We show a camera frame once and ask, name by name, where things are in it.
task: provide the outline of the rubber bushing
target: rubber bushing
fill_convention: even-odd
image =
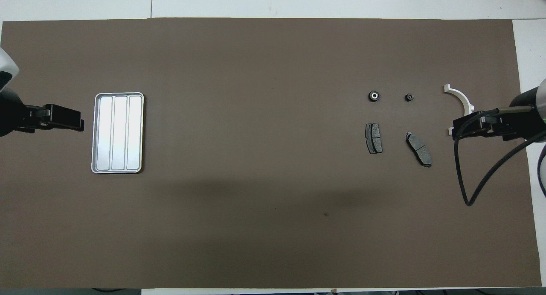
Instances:
[[[370,101],[375,102],[381,98],[381,95],[377,91],[371,91],[370,94],[368,94],[368,99]]]

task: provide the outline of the metal tray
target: metal tray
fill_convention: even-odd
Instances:
[[[91,170],[137,173],[142,168],[144,95],[99,93],[95,97]]]

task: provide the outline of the black cable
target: black cable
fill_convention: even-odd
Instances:
[[[542,166],[542,160],[544,159],[544,156],[546,156],[546,145],[544,145],[544,147],[542,148],[542,151],[540,152],[540,155],[538,156],[538,164],[537,164],[538,184],[540,185],[542,194],[546,196],[546,190],[544,189],[544,185],[542,185],[542,178],[540,176],[540,166]]]
[[[499,110],[495,109],[495,110],[489,110],[489,111],[486,111],[486,112],[482,112],[480,114],[476,114],[473,117],[471,117],[470,119],[466,120],[466,122],[464,122],[461,125],[460,129],[457,131],[457,134],[456,134],[456,137],[455,137],[453,152],[454,152],[454,155],[455,155],[455,167],[456,167],[456,171],[457,171],[457,179],[459,180],[459,187],[461,188],[462,199],[464,200],[464,202],[465,202],[465,204],[467,206],[471,206],[472,204],[474,204],[474,202],[476,201],[476,198],[478,197],[479,193],[482,191],[483,187],[485,186],[485,184],[487,183],[489,178],[491,178],[491,176],[495,173],[495,171],[497,171],[497,169],[500,166],[502,166],[511,157],[516,155],[516,153],[518,153],[522,149],[525,149],[525,147],[527,147],[531,143],[534,143],[535,141],[538,141],[538,140],[542,139],[544,136],[546,136],[546,130],[544,130],[544,131],[538,133],[537,135],[532,136],[530,139],[528,139],[524,143],[521,143],[517,147],[513,148],[509,153],[507,153],[505,156],[503,156],[503,158],[501,158],[495,165],[493,165],[493,167],[491,167],[491,169],[489,169],[489,171],[485,174],[485,176],[482,178],[482,180],[478,184],[478,187],[476,187],[476,190],[474,191],[474,193],[472,194],[472,197],[470,197],[470,200],[469,200],[468,196],[466,196],[465,185],[464,185],[464,183],[462,181],[461,164],[460,164],[460,161],[459,161],[459,140],[461,139],[462,133],[464,132],[464,130],[472,122],[478,120],[481,117],[495,116],[498,113],[499,113]]]
[[[112,292],[117,292],[122,290],[122,289],[95,289],[95,288],[93,289],[95,291],[102,292],[102,293],[112,293]]]

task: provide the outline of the brown work surface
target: brown work surface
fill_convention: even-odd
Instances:
[[[525,154],[467,207],[447,136],[462,105],[445,83],[484,110],[519,93],[511,21],[22,21],[2,31],[23,102],[87,121],[83,133],[0,139],[3,288],[540,285]],[[374,90],[378,102],[367,100]],[[144,170],[97,175],[94,97],[118,91],[146,96]],[[372,122],[378,155],[365,145]],[[468,187],[520,142],[462,141]]]

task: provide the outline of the white curved bracket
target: white curved bracket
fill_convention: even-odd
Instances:
[[[466,97],[464,93],[462,93],[461,91],[458,91],[457,89],[451,88],[450,84],[444,85],[444,92],[455,95],[459,100],[461,100],[462,106],[465,108],[465,114],[463,114],[463,116],[466,116],[474,112],[474,105],[470,104],[470,101],[468,100],[468,98]],[[448,128],[447,130],[448,130],[448,134],[451,135],[453,126]]]

